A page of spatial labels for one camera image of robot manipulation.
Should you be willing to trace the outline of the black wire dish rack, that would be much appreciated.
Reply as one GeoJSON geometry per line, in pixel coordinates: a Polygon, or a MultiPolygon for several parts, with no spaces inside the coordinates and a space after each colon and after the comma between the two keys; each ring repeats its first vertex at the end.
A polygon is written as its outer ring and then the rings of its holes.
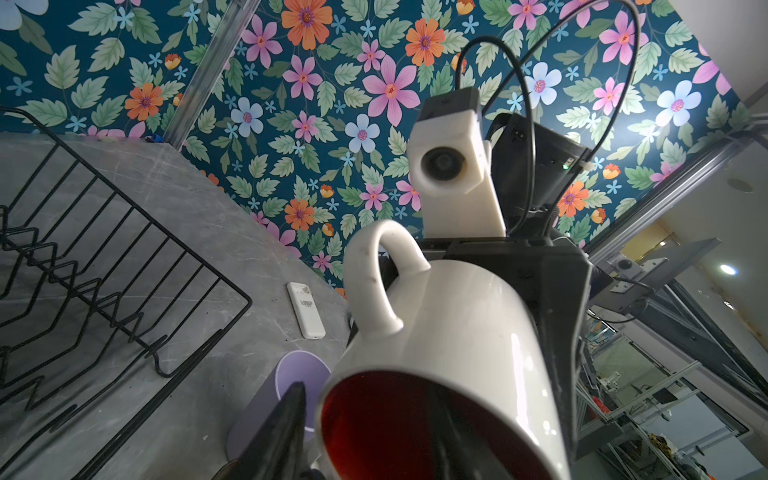
{"type": "Polygon", "coordinates": [[[62,137],[1,151],[1,475],[112,406],[92,478],[252,305],[62,137]]]}

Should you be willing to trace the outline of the lilac plastic cup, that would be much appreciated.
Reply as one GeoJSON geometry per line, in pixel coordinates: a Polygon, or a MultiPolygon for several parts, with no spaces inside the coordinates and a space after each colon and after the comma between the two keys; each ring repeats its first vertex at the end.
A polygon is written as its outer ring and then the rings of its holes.
{"type": "Polygon", "coordinates": [[[225,452],[232,461],[239,458],[289,387],[302,382],[306,392],[304,443],[315,437],[315,412],[322,389],[331,371],[311,352],[295,350],[283,355],[229,431],[225,452]]]}

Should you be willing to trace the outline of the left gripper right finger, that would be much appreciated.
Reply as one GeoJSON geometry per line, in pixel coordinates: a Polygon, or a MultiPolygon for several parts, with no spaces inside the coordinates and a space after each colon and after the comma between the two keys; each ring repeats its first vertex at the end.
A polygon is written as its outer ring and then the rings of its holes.
{"type": "Polygon", "coordinates": [[[488,443],[452,409],[444,389],[427,393],[434,479],[513,479],[488,443]]]}

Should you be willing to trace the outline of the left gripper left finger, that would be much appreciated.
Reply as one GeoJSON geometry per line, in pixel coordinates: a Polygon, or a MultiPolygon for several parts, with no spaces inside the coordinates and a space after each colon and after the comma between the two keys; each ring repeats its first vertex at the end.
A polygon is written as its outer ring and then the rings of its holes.
{"type": "Polygon", "coordinates": [[[214,479],[325,479],[320,470],[303,465],[305,420],[305,385],[294,382],[242,455],[214,479]]]}

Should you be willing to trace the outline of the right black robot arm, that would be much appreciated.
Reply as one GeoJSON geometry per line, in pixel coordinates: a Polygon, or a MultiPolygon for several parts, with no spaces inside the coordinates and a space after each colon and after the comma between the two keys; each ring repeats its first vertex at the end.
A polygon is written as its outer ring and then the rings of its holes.
{"type": "Polygon", "coordinates": [[[519,114],[424,114],[407,143],[424,238],[379,220],[345,250],[357,334],[345,377],[445,386],[563,468],[576,442],[578,335],[592,264],[553,237],[551,210],[586,148],[519,114]]]}

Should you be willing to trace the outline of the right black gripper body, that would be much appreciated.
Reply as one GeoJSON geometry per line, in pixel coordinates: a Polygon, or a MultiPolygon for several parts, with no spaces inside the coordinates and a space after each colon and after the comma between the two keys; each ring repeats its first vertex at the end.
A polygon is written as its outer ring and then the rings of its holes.
{"type": "Polygon", "coordinates": [[[546,241],[452,241],[428,258],[407,233],[359,233],[347,249],[358,334],[347,352],[347,441],[414,455],[427,390],[515,444],[568,456],[575,444],[577,337],[592,268],[546,241]]]}

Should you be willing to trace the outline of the white mug red inside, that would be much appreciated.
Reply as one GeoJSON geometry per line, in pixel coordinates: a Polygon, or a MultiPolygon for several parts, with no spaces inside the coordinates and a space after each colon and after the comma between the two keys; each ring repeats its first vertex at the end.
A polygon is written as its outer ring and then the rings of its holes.
{"type": "Polygon", "coordinates": [[[316,413],[338,479],[566,479],[565,432],[531,315],[479,266],[425,258],[385,220],[344,256],[357,334],[316,413]]]}

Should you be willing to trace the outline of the white remote control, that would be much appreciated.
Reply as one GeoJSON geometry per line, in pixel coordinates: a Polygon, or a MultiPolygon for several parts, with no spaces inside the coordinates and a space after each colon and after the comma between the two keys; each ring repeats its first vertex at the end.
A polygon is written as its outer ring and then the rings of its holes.
{"type": "Polygon", "coordinates": [[[286,289],[302,336],[309,340],[323,339],[326,330],[310,288],[302,283],[289,282],[286,289]]]}

